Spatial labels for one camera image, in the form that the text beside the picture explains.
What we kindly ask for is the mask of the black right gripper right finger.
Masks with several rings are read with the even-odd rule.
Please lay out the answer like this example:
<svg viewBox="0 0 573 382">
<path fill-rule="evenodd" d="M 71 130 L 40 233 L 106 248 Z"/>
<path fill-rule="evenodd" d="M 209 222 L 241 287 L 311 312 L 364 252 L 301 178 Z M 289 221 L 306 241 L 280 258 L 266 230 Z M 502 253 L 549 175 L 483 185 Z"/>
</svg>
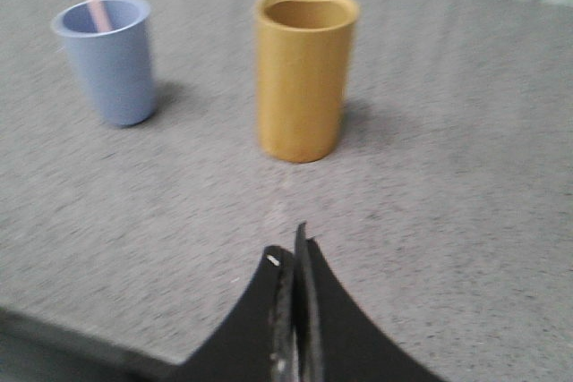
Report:
<svg viewBox="0 0 573 382">
<path fill-rule="evenodd" d="M 301 381 L 442 381 L 386 336 L 340 283 L 306 223 L 295 234 L 293 318 Z"/>
</svg>

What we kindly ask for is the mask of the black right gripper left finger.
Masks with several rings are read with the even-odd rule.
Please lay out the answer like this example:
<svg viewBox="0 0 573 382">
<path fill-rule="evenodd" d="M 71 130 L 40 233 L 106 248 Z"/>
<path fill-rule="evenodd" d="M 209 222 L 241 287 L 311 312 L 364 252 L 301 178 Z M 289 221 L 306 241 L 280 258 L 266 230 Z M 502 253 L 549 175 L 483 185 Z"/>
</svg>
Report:
<svg viewBox="0 0 573 382">
<path fill-rule="evenodd" d="M 244 293 L 169 381 L 291 381 L 294 256 L 271 245 Z"/>
</svg>

